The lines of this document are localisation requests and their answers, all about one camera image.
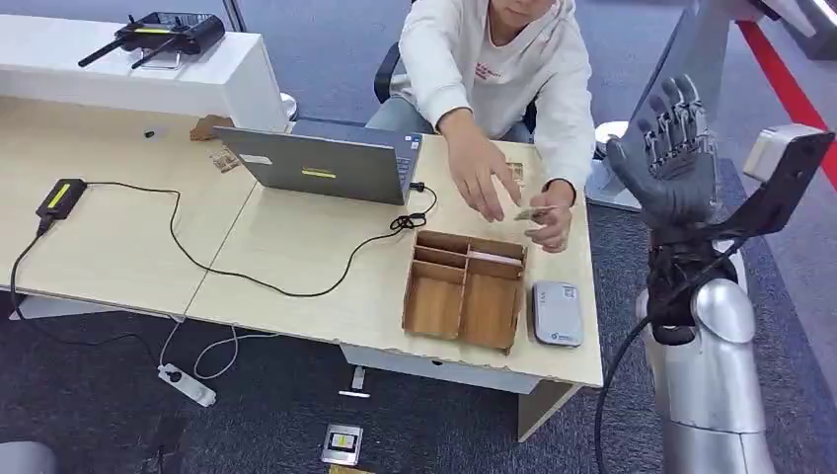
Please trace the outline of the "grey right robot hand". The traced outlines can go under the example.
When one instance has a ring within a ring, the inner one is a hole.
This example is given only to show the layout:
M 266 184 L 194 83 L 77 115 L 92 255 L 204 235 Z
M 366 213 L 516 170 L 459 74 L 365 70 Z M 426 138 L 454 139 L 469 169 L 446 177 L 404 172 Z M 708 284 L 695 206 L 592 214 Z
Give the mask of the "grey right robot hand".
M 714 214 L 717 141 L 689 76 L 667 78 L 661 87 L 666 100 L 648 99 L 655 122 L 637 122 L 643 153 L 631 153 L 623 139 L 612 135 L 607 158 L 641 205 L 650 229 L 695 227 Z

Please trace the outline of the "person's left hand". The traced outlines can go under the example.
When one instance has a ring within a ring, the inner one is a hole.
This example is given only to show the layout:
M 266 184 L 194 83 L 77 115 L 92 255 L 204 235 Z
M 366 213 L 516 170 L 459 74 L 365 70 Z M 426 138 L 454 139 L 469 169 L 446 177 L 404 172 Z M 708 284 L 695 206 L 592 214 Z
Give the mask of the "person's left hand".
M 530 199 L 532 207 L 549 207 L 550 210 L 534 219 L 537 228 L 525 231 L 525 235 L 548 253 L 563 252 L 569 242 L 575 189 L 569 182 L 556 179 L 541 193 Z

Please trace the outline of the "person's right hand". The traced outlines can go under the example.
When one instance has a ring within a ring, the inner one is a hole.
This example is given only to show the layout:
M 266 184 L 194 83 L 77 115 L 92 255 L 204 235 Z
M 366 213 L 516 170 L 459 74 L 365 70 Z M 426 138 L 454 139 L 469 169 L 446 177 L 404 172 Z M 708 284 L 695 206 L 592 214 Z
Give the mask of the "person's right hand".
M 480 132 L 446 135 L 445 140 L 451 177 L 462 199 L 488 222 L 503 221 L 495 180 L 513 203 L 521 200 L 505 155 Z

